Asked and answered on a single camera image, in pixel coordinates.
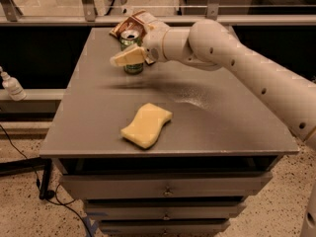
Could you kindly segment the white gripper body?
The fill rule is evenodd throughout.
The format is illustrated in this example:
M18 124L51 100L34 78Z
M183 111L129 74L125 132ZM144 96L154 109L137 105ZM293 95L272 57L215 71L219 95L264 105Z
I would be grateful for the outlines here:
M142 47L145 50L147 63L166 62L164 54L164 38L169 32L170 27L164 22L155 19L145 24L146 35L142 40Z

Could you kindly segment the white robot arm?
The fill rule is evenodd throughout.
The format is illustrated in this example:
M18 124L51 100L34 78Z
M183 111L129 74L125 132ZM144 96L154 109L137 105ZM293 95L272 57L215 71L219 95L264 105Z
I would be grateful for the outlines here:
M125 31L138 40L110 59L113 66L144 61L179 61L212 71L229 70L308 147L316 149L316 84L242 44L216 21L170 27L146 11L118 23L111 35Z

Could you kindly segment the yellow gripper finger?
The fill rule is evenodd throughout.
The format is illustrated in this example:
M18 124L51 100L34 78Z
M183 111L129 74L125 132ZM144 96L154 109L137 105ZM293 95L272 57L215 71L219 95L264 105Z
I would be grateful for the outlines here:
M147 11L138 11L132 15L132 18L139 22L145 29L152 29L152 22L155 17Z
M146 57L147 54L144 48L135 43L111 57L110 64L112 66L134 65L143 63Z

